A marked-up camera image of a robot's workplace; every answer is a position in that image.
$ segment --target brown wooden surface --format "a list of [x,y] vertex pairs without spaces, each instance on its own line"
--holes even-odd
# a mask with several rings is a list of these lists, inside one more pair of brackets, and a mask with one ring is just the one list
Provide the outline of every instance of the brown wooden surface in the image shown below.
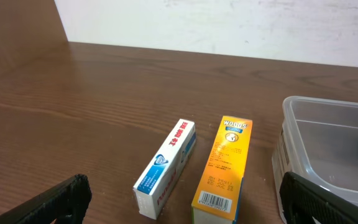
[[0,0],[0,77],[65,42],[53,0]]
[[[358,102],[358,68],[106,45],[62,45],[0,78],[0,214],[76,173],[85,223],[190,223],[222,115],[254,121],[238,223],[280,223],[271,155],[292,95]],[[157,221],[132,186],[173,125],[198,140]]]

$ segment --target wooden table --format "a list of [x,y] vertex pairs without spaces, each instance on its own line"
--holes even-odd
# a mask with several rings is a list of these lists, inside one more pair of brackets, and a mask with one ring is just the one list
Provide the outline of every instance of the wooden table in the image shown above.
[[157,223],[190,223],[222,115],[254,121],[238,223],[280,223],[271,155],[292,95],[358,102],[358,68],[62,44],[0,76],[0,214],[82,173],[84,223],[155,223],[132,186],[180,118],[198,139]]

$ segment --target rectangular carton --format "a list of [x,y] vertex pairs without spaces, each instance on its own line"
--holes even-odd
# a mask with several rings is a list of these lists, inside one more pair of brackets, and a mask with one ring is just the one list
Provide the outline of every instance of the rectangular carton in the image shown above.
[[157,219],[196,141],[192,121],[180,119],[134,185],[139,213]]
[[193,199],[193,223],[235,223],[252,121],[223,116]]

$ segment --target yellow box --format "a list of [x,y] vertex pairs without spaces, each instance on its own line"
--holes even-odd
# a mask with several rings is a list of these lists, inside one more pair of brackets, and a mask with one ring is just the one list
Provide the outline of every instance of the yellow box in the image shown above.
[[235,223],[252,121],[223,116],[193,199],[193,223]]

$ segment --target plastic container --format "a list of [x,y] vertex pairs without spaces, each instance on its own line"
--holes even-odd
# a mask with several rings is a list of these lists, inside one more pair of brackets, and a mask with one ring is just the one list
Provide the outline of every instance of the plastic container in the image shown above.
[[358,206],[358,103],[291,96],[272,156],[280,215],[280,186],[293,171]]

